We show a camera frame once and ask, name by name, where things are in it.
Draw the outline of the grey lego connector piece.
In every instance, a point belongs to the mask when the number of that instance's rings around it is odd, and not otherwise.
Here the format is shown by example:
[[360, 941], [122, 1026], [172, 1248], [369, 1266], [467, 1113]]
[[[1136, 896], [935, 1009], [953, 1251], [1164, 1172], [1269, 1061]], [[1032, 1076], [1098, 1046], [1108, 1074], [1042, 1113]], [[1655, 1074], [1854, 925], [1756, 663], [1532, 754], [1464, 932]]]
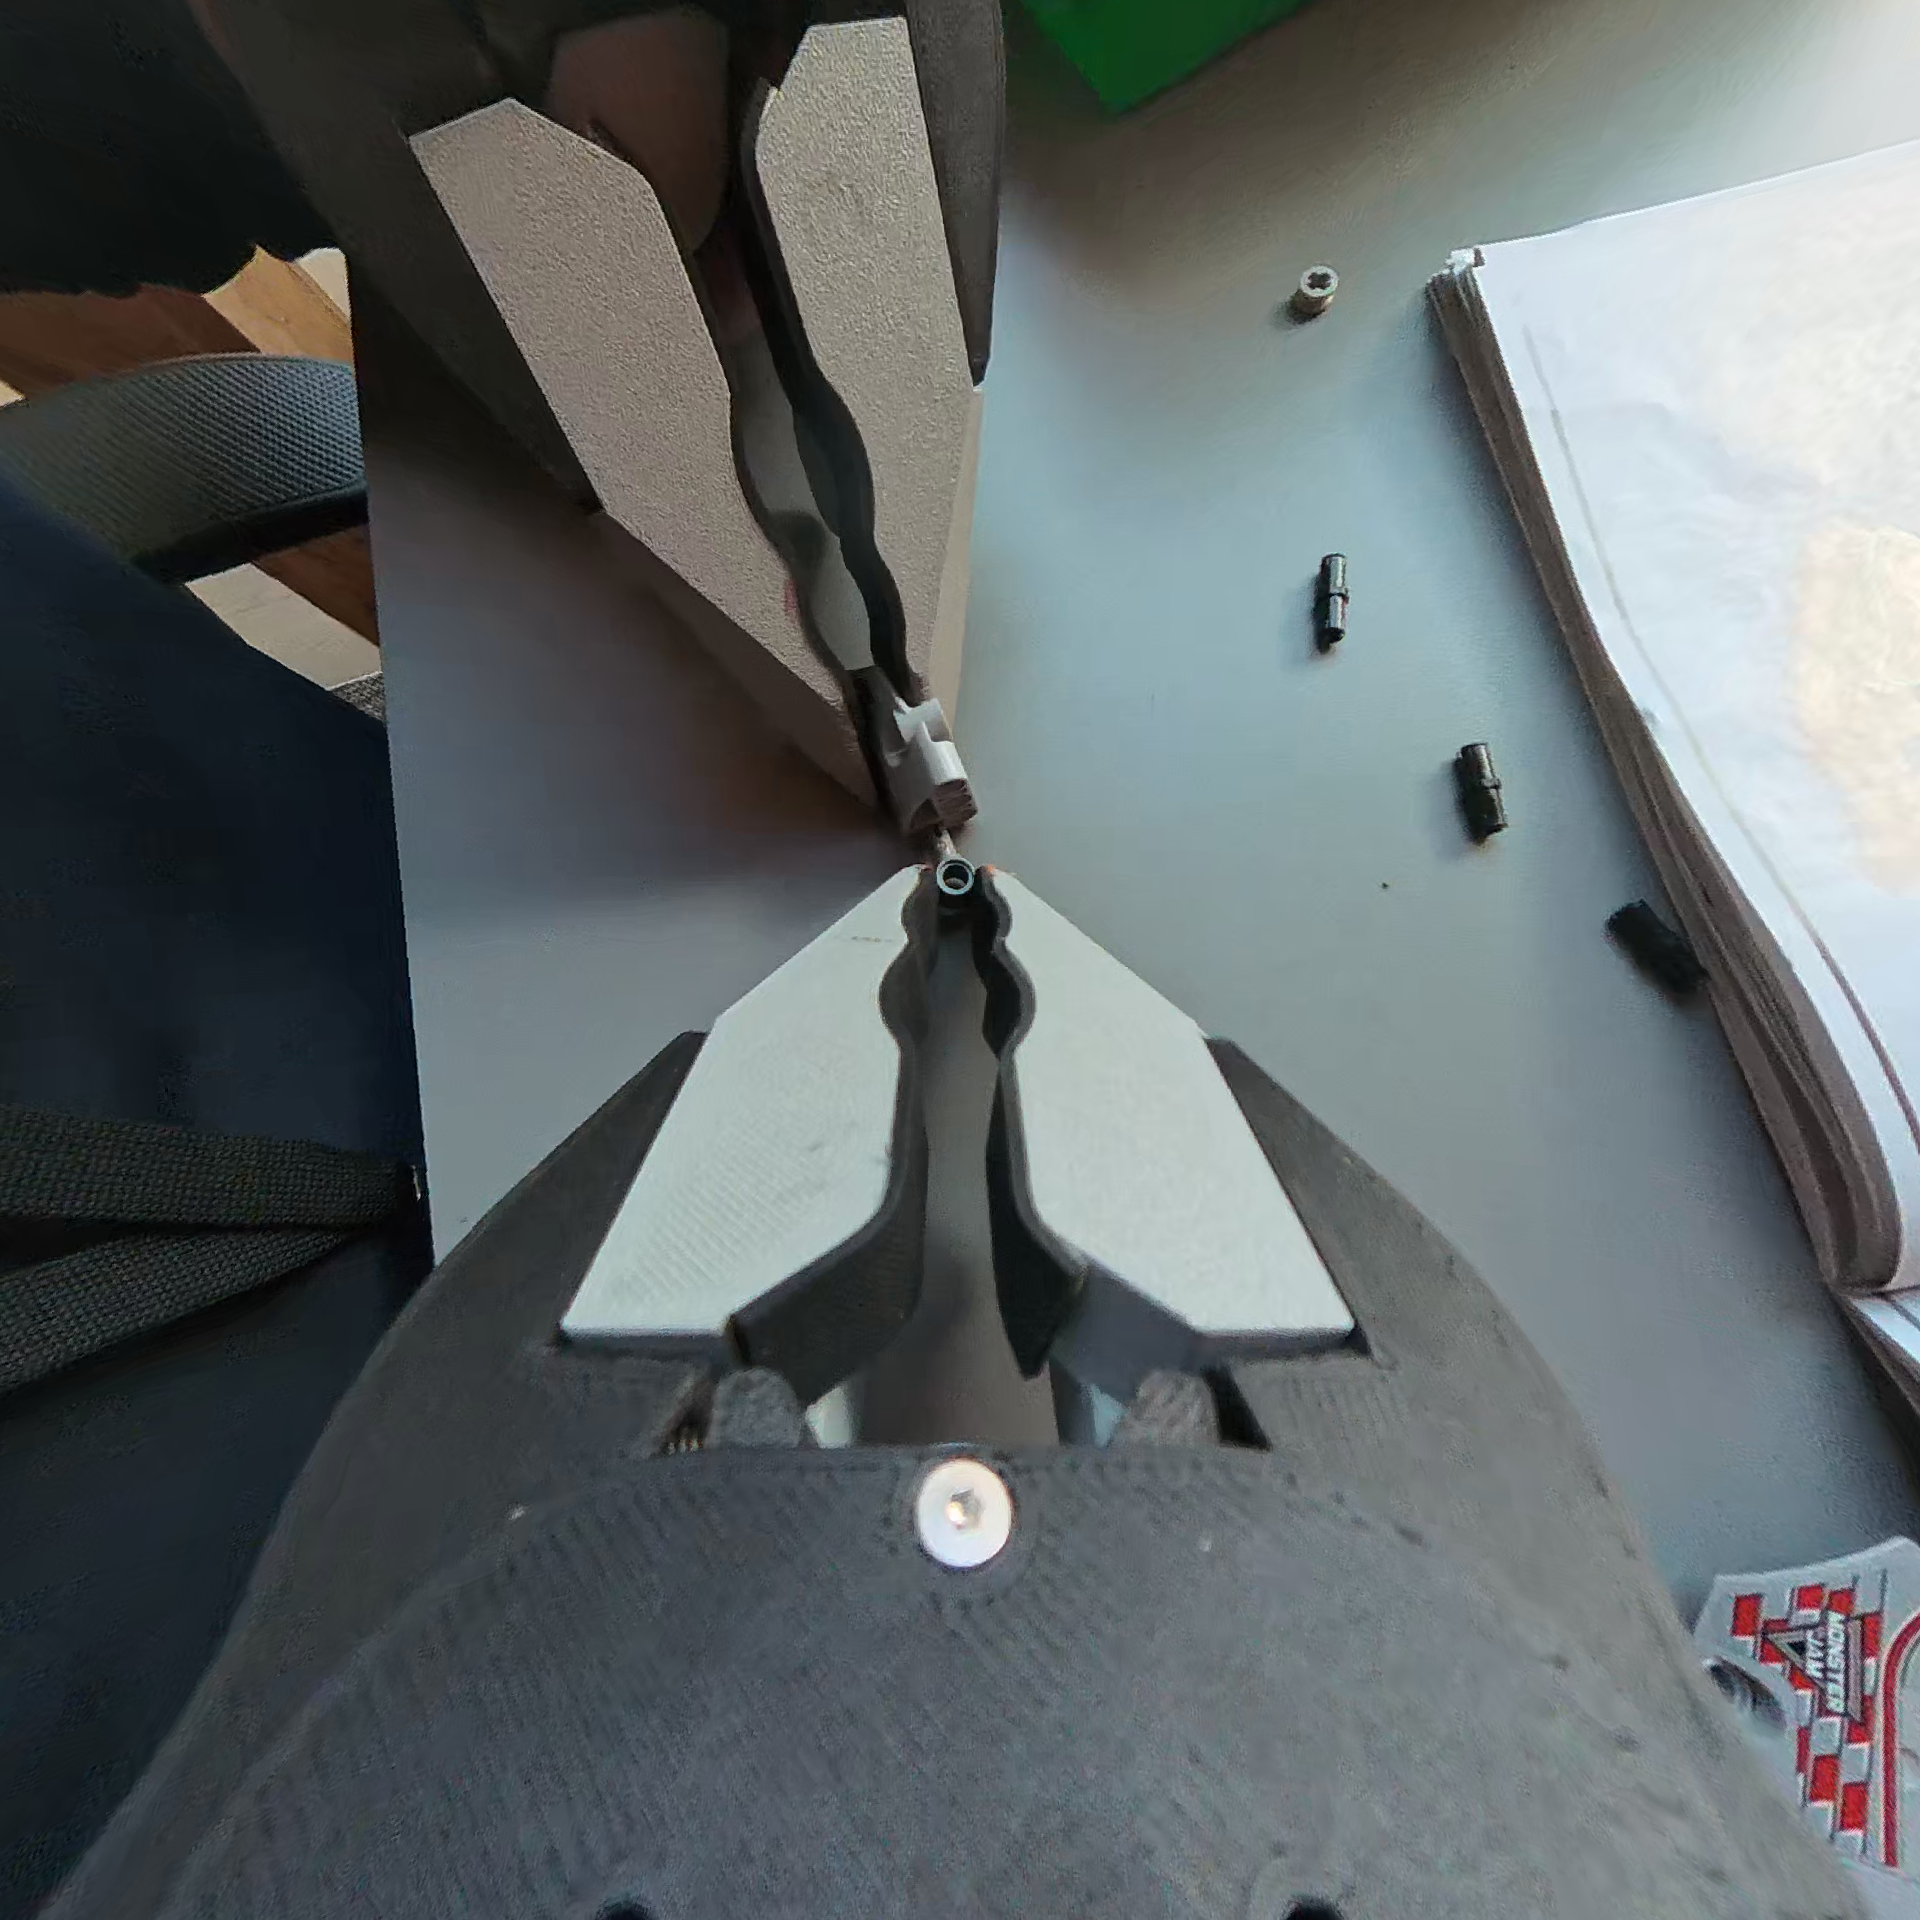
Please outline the grey lego connector piece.
[[953, 833], [975, 818], [974, 782], [940, 701], [908, 703], [893, 695], [876, 713], [876, 753], [900, 833]]

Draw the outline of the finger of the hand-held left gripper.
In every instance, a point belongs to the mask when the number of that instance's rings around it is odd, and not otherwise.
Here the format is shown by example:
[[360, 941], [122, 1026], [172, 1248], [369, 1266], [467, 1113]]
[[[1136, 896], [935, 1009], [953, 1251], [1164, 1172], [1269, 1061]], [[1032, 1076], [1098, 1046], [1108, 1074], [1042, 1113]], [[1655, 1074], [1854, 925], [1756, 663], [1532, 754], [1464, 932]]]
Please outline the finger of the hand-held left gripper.
[[517, 100], [412, 135], [610, 540], [827, 779], [877, 803], [843, 662], [810, 592], [850, 601], [775, 371], [748, 340], [747, 435], [650, 180]]
[[940, 188], [906, 17], [814, 21], [747, 134], [792, 328], [802, 447], [846, 565], [953, 706], [978, 461]]

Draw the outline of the black mesh office chair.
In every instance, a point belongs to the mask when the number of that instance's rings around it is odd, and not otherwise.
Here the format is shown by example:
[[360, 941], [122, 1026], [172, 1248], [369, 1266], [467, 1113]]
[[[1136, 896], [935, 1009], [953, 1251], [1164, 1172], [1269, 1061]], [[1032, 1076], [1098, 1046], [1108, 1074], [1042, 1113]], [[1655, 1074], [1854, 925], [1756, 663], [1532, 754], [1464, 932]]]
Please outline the black mesh office chair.
[[2, 480], [165, 586], [369, 522], [352, 371], [196, 352], [2, 405]]

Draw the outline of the green cardboard box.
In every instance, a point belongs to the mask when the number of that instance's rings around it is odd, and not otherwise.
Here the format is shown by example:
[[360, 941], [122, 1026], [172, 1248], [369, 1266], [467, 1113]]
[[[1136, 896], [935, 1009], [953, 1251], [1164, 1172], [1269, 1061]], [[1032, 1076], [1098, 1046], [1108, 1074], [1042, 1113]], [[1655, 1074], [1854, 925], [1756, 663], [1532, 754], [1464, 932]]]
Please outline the green cardboard box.
[[1108, 114], [1143, 106], [1308, 2], [1024, 2]]

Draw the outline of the grey lego panel red print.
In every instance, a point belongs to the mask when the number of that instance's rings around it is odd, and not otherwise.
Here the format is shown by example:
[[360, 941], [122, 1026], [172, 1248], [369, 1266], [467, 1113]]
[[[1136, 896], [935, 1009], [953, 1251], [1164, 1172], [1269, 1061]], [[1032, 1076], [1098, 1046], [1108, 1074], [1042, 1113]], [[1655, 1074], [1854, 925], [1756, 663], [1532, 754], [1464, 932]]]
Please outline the grey lego panel red print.
[[1693, 1643], [1803, 1822], [1915, 1908], [1915, 1543], [1722, 1573]]

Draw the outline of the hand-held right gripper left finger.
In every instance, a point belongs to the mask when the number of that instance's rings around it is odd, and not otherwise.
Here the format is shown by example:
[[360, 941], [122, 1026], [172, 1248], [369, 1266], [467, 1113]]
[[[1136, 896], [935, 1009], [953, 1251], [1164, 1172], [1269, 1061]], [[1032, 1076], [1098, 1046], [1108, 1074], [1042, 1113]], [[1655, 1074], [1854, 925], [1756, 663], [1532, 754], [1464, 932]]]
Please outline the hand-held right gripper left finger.
[[693, 1036], [570, 1347], [773, 1371], [803, 1408], [877, 1360], [925, 1285], [936, 941], [930, 868], [899, 868]]

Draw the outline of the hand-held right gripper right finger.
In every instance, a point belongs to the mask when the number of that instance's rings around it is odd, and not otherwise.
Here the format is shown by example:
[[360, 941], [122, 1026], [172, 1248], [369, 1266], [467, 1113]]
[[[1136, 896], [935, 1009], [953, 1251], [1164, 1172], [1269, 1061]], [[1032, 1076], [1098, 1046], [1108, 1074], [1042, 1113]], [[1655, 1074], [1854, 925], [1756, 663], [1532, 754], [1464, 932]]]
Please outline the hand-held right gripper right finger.
[[1220, 1046], [1007, 868], [975, 868], [996, 1061], [996, 1310], [1064, 1444], [1266, 1444], [1237, 1362], [1352, 1348], [1355, 1314]]

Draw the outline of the lego instruction booklet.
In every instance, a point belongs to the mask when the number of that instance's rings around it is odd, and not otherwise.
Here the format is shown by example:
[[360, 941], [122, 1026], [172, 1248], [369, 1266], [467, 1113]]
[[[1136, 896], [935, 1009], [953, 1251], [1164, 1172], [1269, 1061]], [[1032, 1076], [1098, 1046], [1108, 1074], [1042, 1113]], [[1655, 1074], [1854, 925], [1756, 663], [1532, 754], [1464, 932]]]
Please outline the lego instruction booklet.
[[1915, 141], [1426, 295], [1820, 1278], [1915, 1408]]

